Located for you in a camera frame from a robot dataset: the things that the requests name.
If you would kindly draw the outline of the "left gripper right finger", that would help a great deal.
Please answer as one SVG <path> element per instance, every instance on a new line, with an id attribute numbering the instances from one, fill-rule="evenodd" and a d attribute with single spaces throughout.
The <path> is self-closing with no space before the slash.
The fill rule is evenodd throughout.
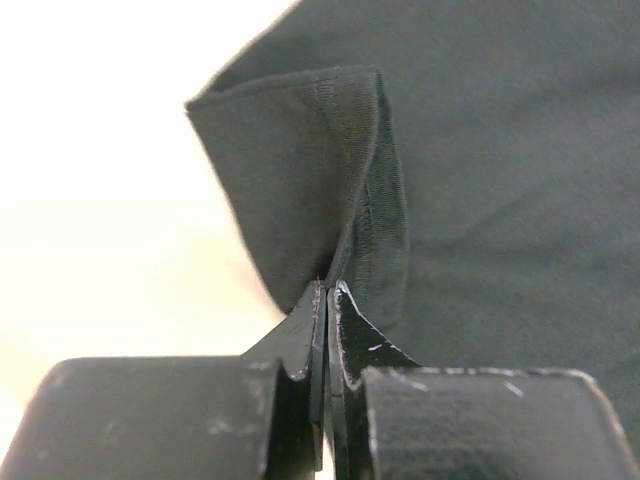
<path id="1" fill-rule="evenodd" d="M 632 479 L 616 412 L 578 370 L 420 366 L 360 312 L 327 296 L 339 479 Z"/>

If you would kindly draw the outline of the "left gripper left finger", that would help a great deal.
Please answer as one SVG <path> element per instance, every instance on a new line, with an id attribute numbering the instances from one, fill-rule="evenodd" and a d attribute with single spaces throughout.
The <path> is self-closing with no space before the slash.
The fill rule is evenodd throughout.
<path id="1" fill-rule="evenodd" d="M 311 479 L 323 460 L 326 290 L 239 356 L 77 358 L 40 383 L 11 480 Z"/>

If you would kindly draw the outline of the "black t shirt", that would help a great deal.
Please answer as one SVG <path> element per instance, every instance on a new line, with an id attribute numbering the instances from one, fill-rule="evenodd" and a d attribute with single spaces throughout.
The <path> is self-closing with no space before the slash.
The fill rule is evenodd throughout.
<path id="1" fill-rule="evenodd" d="M 639 5 L 304 1 L 186 106 L 269 294 L 433 367 L 595 377 L 639 441 Z"/>

